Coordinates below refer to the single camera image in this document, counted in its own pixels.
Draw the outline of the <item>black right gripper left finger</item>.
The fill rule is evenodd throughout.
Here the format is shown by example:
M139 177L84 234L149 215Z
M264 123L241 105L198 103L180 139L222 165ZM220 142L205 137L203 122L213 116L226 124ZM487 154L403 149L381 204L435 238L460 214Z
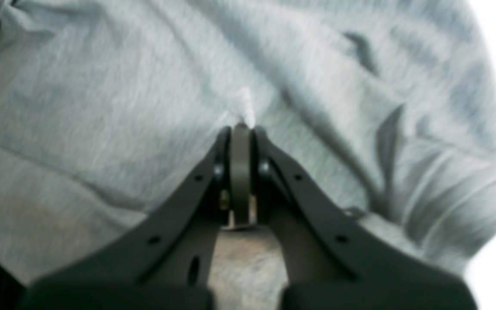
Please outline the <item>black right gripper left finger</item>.
M255 223L251 131L226 127L181 185L138 227L30 287L24 310L214 310L207 286L222 228Z

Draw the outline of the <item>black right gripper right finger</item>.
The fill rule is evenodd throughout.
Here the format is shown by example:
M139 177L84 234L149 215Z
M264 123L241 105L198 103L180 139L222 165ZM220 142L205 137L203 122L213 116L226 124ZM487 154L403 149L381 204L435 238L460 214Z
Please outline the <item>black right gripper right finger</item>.
M388 245L347 216L263 128L252 134L258 221L281 245L282 310L475 310L457 276Z

